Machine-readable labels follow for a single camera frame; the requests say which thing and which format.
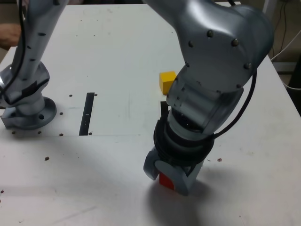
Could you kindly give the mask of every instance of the bolt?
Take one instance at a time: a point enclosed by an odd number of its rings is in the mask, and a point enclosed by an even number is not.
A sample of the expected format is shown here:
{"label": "bolt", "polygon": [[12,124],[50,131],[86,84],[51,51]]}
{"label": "bolt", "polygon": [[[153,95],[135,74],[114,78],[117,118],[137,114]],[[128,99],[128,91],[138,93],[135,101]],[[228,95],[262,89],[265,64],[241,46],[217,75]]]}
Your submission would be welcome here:
{"label": "bolt", "polygon": [[213,31],[212,31],[212,30],[209,30],[209,31],[207,32],[207,37],[208,37],[208,38],[212,38],[212,37],[213,37]]}
{"label": "bolt", "polygon": [[250,69],[251,66],[252,66],[251,63],[246,63],[246,64],[244,65],[244,68],[245,68],[245,69]]}
{"label": "bolt", "polygon": [[239,45],[239,41],[237,39],[234,39],[232,41],[232,46],[238,46]]}
{"label": "bolt", "polygon": [[192,43],[192,41],[189,41],[189,42],[188,42],[188,46],[191,47],[191,48],[193,48],[193,43]]}

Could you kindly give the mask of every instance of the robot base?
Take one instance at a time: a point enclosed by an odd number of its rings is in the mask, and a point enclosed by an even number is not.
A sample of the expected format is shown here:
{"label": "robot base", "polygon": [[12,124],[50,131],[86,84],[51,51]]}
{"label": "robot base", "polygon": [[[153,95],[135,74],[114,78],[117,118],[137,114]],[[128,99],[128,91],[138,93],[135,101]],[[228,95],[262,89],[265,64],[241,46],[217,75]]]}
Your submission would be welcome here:
{"label": "robot base", "polygon": [[33,115],[23,115],[16,111],[15,107],[6,108],[2,121],[7,129],[38,129],[50,123],[56,115],[56,105],[53,100],[44,97],[45,107],[42,111]]}

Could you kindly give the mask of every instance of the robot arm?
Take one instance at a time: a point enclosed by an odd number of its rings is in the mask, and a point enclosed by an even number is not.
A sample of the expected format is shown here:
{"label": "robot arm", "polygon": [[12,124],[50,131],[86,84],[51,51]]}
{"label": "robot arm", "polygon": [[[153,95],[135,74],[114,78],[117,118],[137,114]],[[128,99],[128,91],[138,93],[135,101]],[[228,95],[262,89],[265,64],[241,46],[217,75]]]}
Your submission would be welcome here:
{"label": "robot arm", "polygon": [[2,116],[6,128],[36,129],[56,114],[55,103],[41,94],[49,81],[41,58],[67,3],[68,0],[30,0],[24,20],[20,13],[23,34],[12,65],[0,72],[0,103],[6,107]]}
{"label": "robot arm", "polygon": [[273,29],[262,12],[245,5],[145,2],[175,29],[185,66],[167,95],[172,109],[156,125],[155,147],[144,171],[154,180],[160,173],[162,184],[173,184],[175,191],[187,195],[214,145],[213,133],[232,113],[243,86],[271,49]]}

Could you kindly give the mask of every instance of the white table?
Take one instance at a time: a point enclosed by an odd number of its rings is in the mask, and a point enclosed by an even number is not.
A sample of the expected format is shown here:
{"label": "white table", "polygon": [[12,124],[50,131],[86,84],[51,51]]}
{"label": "white table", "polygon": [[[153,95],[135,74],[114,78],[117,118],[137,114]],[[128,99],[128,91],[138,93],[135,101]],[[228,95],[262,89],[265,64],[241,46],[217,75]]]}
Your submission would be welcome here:
{"label": "white table", "polygon": [[[184,64],[163,19],[146,5],[68,6],[43,62],[51,76],[43,94],[63,115],[15,135],[0,123],[1,226],[301,224],[301,120],[268,58],[245,114],[216,140],[188,197],[143,171],[165,100],[158,75]],[[93,134],[78,136],[87,92],[98,94]]]}

